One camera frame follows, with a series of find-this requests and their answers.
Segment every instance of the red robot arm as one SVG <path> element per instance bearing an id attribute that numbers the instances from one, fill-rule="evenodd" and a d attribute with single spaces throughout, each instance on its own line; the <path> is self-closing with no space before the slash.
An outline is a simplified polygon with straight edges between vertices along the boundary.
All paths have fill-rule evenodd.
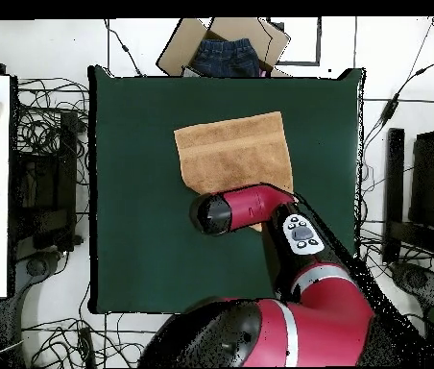
<path id="1" fill-rule="evenodd" d="M 149 344 L 140 366 L 359 363 L 374 313 L 294 195 L 269 184 L 205 194 L 192 204 L 190 218 L 202 233 L 214 235 L 261 222 L 277 298 L 213 299 L 174 317 Z"/>

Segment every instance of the white floor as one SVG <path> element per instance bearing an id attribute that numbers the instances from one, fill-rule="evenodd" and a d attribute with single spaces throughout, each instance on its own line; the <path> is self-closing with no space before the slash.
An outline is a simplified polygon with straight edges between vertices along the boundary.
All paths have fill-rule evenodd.
<path id="1" fill-rule="evenodd" d="M 306 28 L 311 26 L 310 21 L 285 17 L 274 20 L 284 21 L 285 31 L 290 32 L 291 36 L 293 33 L 311 33 L 301 40 L 295 38 L 293 49 L 287 51 L 287 60 L 290 61 L 296 56 L 297 60 L 304 61 L 304 55 L 311 54 L 311 43 L 315 41 L 315 38 L 312 38 L 314 30 Z M 365 67 L 367 80 L 363 113 L 364 129 L 367 133 L 376 122 L 386 99 L 392 97 L 408 77 L 430 22 L 431 18 L 428 17 L 323 17 L 320 66 L 279 68 L 294 76 L 336 78 L 346 68 Z M 117 19 L 110 21 L 110 27 L 118 32 L 130 48 L 143 73 L 161 75 L 156 67 L 156 60 L 177 23 L 177 19 L 167 18 Z M 67 78 L 85 86 L 88 86 L 86 69 L 92 64 L 109 65 L 109 70 L 115 76 L 134 75 L 132 62 L 114 35 L 110 36 L 108 51 L 108 33 L 103 20 L 0 20 L 0 62 L 7 66 L 8 73 L 17 75 L 19 79 Z M 434 24 L 414 72 L 433 62 Z M 51 82 L 51 87 L 63 84 L 61 80 Z M 61 95 L 58 100 L 75 102 L 79 99 L 79 95 L 72 94 Z M 384 177 L 387 129 L 400 127 L 405 130 L 406 167 L 411 165 L 413 142 L 417 134 L 434 131 L 434 68 L 411 81 L 401 93 L 400 99 L 402 102 L 393 119 L 373 141 L 368 151 L 367 161 L 374 167 L 376 181 Z M 410 172 L 405 173 L 405 181 L 406 215 L 409 207 Z M 78 189 L 78 211 L 84 211 L 87 195 L 84 187 L 79 185 Z M 368 219 L 382 219 L 382 198 L 382 184 L 374 192 L 366 194 Z M 380 232 L 378 224 L 369 224 L 365 228 L 375 233 Z M 33 287 L 29 292 L 22 315 L 23 327 L 78 317 L 79 304 L 89 282 L 86 218 L 78 224 L 77 233 L 85 242 L 70 255 L 64 272 Z M 378 281 L 384 293 L 401 312 L 420 313 L 415 299 L 397 290 L 386 275 L 381 274 Z M 85 304 L 82 314 L 94 330 L 102 332 L 105 329 L 105 316 L 90 314 Z M 108 336 L 116 343 L 119 317 L 120 314 L 107 316 Z M 145 344 L 167 318 L 168 315 L 125 314 L 119 324 L 121 341 Z M 68 322 L 61 324 L 63 327 L 68 326 Z M 43 328 L 52 330 L 57 325 L 50 324 Z M 28 360 L 50 334 L 48 331 L 24 332 L 23 345 Z M 75 341 L 75 335 L 72 335 L 72 340 Z M 93 335 L 93 341 L 98 349 L 103 347 L 104 340 L 101 336 Z M 127 348 L 124 353 L 130 361 L 136 361 L 138 357 L 135 347 Z M 53 354 L 44 353 L 36 363 L 44 365 L 55 359 Z M 121 357 L 116 356 L 108 359 L 107 366 L 123 367 L 127 364 Z"/>

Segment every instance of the brown towel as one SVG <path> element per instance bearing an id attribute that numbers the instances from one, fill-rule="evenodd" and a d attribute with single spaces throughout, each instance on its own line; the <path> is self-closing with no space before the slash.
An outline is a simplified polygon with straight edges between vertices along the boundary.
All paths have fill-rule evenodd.
<path id="1" fill-rule="evenodd" d="M 292 192 L 279 111 L 175 131 L 184 183 L 200 194 L 270 183 Z M 253 227 L 261 231 L 261 225 Z"/>

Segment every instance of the green mat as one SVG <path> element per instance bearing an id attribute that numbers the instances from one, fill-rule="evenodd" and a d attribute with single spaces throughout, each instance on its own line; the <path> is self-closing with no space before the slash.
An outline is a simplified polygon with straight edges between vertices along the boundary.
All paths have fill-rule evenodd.
<path id="1" fill-rule="evenodd" d="M 90 67 L 90 308 L 181 312 L 207 296 L 273 296 L 259 233 L 204 236 L 189 220 L 196 193 L 182 182 L 173 131 L 194 124 L 280 111 L 294 188 L 353 253 L 362 80 L 360 69 L 338 80 L 119 79 Z"/>

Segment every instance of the blue jeans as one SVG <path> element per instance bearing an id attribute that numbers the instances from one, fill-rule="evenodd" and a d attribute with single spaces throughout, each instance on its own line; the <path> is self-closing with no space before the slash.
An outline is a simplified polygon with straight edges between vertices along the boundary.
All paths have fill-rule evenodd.
<path id="1" fill-rule="evenodd" d="M 190 66 L 211 78 L 259 77 L 258 55 L 247 38 L 236 41 L 204 39 Z"/>

